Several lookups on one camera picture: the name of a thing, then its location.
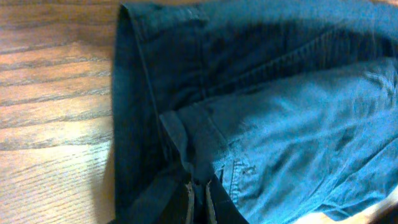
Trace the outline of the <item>dark blue shorts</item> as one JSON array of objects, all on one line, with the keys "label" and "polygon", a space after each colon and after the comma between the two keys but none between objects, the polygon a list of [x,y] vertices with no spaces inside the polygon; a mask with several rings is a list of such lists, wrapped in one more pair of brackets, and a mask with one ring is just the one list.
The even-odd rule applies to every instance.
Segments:
[{"label": "dark blue shorts", "polygon": [[112,74],[116,216],[188,174],[248,223],[340,221],[397,188],[397,8],[370,1],[123,3]]}]

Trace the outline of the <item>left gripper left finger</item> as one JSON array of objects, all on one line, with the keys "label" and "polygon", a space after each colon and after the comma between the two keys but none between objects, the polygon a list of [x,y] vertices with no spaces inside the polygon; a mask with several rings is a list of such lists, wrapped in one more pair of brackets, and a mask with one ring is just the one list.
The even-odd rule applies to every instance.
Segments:
[{"label": "left gripper left finger", "polygon": [[190,175],[158,177],[110,224],[187,223],[189,197],[192,195]]}]

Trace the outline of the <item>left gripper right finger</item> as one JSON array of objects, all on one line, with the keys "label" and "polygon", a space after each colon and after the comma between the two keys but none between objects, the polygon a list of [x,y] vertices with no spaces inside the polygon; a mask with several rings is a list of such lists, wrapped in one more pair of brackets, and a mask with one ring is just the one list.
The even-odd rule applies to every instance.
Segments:
[{"label": "left gripper right finger", "polygon": [[248,224],[240,214],[219,179],[206,185],[206,215],[209,224]]}]

